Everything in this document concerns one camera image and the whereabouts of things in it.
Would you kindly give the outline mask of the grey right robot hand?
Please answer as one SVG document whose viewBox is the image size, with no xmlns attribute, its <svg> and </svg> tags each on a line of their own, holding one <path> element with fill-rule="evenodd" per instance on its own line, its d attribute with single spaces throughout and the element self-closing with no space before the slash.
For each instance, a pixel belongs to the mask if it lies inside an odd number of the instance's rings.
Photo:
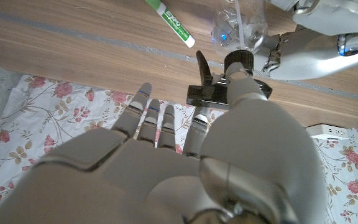
<svg viewBox="0 0 358 224">
<path fill-rule="evenodd" d="M 269 101 L 253 64 L 225 64 L 229 110 L 195 117 L 182 154 L 174 109 L 145 83 L 111 129 L 41 157 L 0 204 L 0 223 L 322 223 L 309 134 Z"/>
</svg>

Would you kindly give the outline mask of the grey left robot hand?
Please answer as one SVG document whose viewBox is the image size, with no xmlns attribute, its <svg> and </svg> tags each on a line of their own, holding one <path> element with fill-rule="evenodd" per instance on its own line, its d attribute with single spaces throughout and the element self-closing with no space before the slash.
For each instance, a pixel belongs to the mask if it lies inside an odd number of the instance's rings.
<svg viewBox="0 0 358 224">
<path fill-rule="evenodd" d="M 296 30 L 266 38 L 254 70 L 274 80 L 326 77 L 358 65 L 358 0 L 272 1 Z"/>
</svg>

